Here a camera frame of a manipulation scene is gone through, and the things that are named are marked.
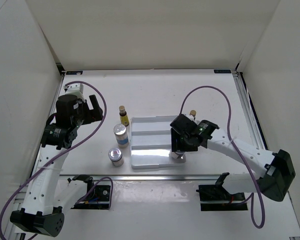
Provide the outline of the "short white-lid spice jar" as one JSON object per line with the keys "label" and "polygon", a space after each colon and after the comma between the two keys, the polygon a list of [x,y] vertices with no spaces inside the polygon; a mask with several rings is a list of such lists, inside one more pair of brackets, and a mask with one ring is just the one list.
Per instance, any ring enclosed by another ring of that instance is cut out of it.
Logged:
{"label": "short white-lid spice jar", "polygon": [[182,152],[182,151],[175,151],[175,152],[171,151],[169,155],[170,155],[171,158],[177,160],[177,159],[181,159],[184,154],[185,153]]}
{"label": "short white-lid spice jar", "polygon": [[115,167],[120,167],[124,163],[124,158],[119,148],[112,148],[108,152],[108,157]]}

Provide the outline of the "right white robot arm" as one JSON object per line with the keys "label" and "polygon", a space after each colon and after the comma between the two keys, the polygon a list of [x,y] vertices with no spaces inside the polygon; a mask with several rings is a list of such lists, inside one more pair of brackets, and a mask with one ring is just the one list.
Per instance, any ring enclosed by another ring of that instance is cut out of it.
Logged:
{"label": "right white robot arm", "polygon": [[170,127],[172,152],[196,152],[203,147],[248,165],[256,174],[256,186],[260,192],[273,201],[283,201],[296,176],[291,155],[285,150],[272,152],[239,139],[229,139],[225,130],[208,120],[196,123],[180,114]]}

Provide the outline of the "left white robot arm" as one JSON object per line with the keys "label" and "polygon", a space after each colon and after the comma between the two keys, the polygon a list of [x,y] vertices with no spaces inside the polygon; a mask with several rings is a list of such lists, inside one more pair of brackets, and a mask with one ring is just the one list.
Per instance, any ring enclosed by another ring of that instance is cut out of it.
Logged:
{"label": "left white robot arm", "polygon": [[56,112],[49,116],[40,144],[39,162],[35,173],[24,184],[26,196],[20,210],[10,215],[10,222],[21,230],[35,235],[56,237],[60,234],[68,210],[95,194],[93,177],[79,174],[70,185],[55,196],[63,164],[82,125],[103,123],[105,110],[96,96],[89,96],[92,109],[81,93],[67,93],[58,97]]}

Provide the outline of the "white tiered organizer tray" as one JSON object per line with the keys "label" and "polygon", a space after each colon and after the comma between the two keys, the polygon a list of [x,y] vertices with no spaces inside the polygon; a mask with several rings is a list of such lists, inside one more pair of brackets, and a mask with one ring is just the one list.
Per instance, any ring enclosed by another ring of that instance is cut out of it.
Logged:
{"label": "white tiered organizer tray", "polygon": [[171,156],[170,116],[133,117],[130,121],[130,163],[135,170],[179,167],[186,156]]}

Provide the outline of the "left small yellow-label bottle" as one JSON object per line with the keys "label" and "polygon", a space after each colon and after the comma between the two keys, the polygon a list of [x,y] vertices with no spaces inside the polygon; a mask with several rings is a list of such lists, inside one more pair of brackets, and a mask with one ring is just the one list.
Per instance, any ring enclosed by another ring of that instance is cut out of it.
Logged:
{"label": "left small yellow-label bottle", "polygon": [[130,122],[129,122],[128,114],[123,105],[119,106],[119,116],[120,116],[121,124],[124,125],[125,127],[129,126]]}

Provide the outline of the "small yellow-label bottle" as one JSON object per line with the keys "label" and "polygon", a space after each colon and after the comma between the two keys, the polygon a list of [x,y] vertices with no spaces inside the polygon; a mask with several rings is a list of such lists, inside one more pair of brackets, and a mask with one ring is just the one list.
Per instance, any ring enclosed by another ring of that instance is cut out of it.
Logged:
{"label": "small yellow-label bottle", "polygon": [[191,110],[189,115],[195,120],[197,112],[195,110]]}
{"label": "small yellow-label bottle", "polygon": [[123,105],[119,106],[119,116],[120,116],[121,124],[124,125],[125,127],[129,126],[130,122],[129,122],[128,114]]}

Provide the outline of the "right small yellow-label bottle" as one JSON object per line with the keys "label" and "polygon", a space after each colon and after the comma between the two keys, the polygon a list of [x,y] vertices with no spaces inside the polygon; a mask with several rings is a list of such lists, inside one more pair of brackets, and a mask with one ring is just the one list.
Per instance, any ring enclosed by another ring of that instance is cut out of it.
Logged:
{"label": "right small yellow-label bottle", "polygon": [[195,120],[197,112],[195,110],[191,110],[189,115]]}

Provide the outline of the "left tall silver-lid jar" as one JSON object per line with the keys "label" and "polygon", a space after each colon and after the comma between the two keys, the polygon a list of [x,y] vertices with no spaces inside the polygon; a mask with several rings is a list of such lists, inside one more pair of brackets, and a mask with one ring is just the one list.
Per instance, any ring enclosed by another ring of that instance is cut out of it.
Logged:
{"label": "left tall silver-lid jar", "polygon": [[126,148],[129,145],[127,128],[123,124],[117,124],[113,128],[117,144],[120,148]]}

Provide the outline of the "blue corner label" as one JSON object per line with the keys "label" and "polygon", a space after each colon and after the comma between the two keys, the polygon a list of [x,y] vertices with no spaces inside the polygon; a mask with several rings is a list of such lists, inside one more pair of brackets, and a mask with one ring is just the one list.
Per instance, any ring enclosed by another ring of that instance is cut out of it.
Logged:
{"label": "blue corner label", "polygon": [[82,75],[83,71],[81,71],[81,70],[78,70],[78,71],[67,71],[65,74],[66,75]]}
{"label": "blue corner label", "polygon": [[232,71],[230,69],[214,69],[213,72],[215,74],[231,74]]}

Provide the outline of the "right blue corner label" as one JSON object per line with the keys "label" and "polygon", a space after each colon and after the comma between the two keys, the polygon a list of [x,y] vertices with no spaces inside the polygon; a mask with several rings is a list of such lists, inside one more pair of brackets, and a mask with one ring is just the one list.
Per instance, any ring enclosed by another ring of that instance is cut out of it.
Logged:
{"label": "right blue corner label", "polygon": [[214,69],[213,72],[215,74],[231,74],[232,71],[230,69]]}

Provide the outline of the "aluminium front rail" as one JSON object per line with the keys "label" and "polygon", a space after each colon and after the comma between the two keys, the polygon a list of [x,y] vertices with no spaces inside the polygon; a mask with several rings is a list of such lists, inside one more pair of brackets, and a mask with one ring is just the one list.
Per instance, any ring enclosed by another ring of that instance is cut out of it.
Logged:
{"label": "aluminium front rail", "polygon": [[215,183],[219,178],[218,175],[114,175],[105,177],[101,175],[86,176],[83,180],[72,180],[74,176],[62,176],[57,180],[56,189],[52,190],[54,195],[61,184],[61,190],[79,191],[86,194],[88,190],[101,178],[102,182],[110,182],[109,178],[115,181],[125,182],[142,182],[142,181],[201,181],[205,184]]}

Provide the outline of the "aluminium rail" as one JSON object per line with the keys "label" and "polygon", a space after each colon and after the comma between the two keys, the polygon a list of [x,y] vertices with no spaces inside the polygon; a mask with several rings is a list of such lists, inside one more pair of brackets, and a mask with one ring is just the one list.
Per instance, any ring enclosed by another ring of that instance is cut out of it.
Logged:
{"label": "aluminium rail", "polygon": [[61,190],[79,191],[86,194],[88,190],[101,178],[102,182],[110,182],[109,178],[115,181],[125,182],[142,182],[142,181],[201,181],[205,184],[215,183],[219,178],[218,175],[114,175],[105,177],[101,175],[86,176],[83,180],[72,180],[74,176],[62,176],[57,180],[56,189],[52,190],[54,195],[61,184]]}
{"label": "aluminium rail", "polygon": [[263,134],[260,121],[254,108],[248,87],[242,72],[235,71],[233,79],[241,102],[250,137],[254,146],[268,150],[268,145]]}

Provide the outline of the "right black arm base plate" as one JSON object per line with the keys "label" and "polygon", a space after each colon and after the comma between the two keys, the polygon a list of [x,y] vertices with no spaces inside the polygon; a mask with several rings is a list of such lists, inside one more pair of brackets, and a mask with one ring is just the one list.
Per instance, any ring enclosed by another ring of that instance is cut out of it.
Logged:
{"label": "right black arm base plate", "polygon": [[222,186],[199,185],[200,210],[202,212],[247,211],[247,201],[243,192],[230,194]]}

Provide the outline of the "aluminium right rail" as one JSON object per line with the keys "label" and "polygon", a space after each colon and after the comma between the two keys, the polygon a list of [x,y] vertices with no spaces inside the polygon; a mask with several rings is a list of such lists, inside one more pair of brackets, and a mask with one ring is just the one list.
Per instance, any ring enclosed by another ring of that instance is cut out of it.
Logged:
{"label": "aluminium right rail", "polygon": [[241,102],[250,137],[254,146],[268,150],[268,145],[263,134],[260,121],[254,108],[248,87],[242,72],[235,71],[233,79]]}

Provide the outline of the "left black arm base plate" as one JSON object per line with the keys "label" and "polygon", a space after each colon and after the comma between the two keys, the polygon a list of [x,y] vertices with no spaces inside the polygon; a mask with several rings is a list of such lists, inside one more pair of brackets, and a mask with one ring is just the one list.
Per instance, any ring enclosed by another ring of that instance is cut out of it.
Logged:
{"label": "left black arm base plate", "polygon": [[111,200],[112,184],[103,180],[99,183],[88,197],[72,207],[74,210],[109,210]]}

